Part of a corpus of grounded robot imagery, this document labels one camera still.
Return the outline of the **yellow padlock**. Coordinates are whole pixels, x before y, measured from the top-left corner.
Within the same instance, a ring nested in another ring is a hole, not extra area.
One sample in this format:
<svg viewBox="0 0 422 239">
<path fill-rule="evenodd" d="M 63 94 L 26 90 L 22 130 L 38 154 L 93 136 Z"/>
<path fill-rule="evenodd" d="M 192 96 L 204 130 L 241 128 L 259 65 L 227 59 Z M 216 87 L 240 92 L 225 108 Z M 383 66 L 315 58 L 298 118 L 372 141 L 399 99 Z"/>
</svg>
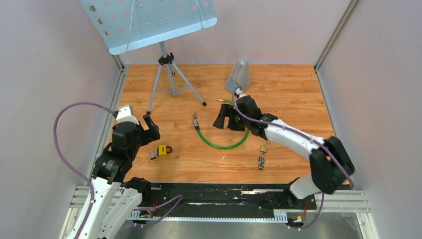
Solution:
<svg viewBox="0 0 422 239">
<path fill-rule="evenodd" d="M 158 156 L 164 156 L 167 154 L 172 153 L 173 149 L 171 146 L 167 146 L 167 145 L 158 145 L 157 147 L 157 154 Z"/>
</svg>

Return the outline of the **small brass padlock with keys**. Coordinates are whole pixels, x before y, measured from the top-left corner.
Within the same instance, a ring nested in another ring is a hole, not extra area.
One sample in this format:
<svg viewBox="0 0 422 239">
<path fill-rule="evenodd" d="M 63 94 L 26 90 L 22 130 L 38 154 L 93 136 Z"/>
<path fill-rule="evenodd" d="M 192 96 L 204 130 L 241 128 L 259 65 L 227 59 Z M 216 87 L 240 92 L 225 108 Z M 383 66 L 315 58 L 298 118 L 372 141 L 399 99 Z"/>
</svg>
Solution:
<svg viewBox="0 0 422 239">
<path fill-rule="evenodd" d="M 272 147 L 272 142 L 267 140 L 264 145 L 260 146 L 260 156 L 258 158 L 258 169 L 263 170 L 265 164 L 265 155 L 268 152 L 268 149 Z"/>
</svg>

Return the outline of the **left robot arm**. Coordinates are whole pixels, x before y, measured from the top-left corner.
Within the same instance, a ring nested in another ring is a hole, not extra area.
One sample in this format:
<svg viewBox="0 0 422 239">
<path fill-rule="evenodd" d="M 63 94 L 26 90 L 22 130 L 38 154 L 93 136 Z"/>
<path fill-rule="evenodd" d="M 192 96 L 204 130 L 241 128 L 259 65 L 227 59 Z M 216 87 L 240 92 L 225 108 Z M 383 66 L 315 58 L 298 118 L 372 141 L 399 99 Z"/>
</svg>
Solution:
<svg viewBox="0 0 422 239">
<path fill-rule="evenodd" d="M 131 113 L 118 112 L 112 141 L 95 161 L 91 179 L 94 196 L 86 199 L 82 209 L 89 213 L 88 218 L 78 218 L 69 239 L 112 239 L 137 206 L 152 201 L 151 183 L 146 179 L 133 177 L 122 185 L 139 148 L 160 139 L 159 127 L 150 115 L 143 119 L 147 130 Z"/>
</svg>

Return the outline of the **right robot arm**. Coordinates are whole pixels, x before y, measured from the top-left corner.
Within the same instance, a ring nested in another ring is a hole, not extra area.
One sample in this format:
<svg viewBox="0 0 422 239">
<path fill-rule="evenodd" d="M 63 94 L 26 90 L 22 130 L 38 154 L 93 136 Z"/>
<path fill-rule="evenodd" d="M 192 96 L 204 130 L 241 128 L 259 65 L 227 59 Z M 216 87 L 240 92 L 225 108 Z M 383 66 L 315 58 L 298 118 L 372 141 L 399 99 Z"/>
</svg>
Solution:
<svg viewBox="0 0 422 239">
<path fill-rule="evenodd" d="M 235 97 L 232 104 L 220 107 L 213 126 L 233 131 L 248 129 L 254 136 L 279 143 L 307 159 L 311 172 L 287 186 L 284 201 L 296 208 L 304 198 L 316 193 L 333 194 L 344 181 L 351 180 L 355 167 L 341 140 L 335 136 L 322 138 L 298 130 L 275 115 L 262 113 L 249 95 Z"/>
</svg>

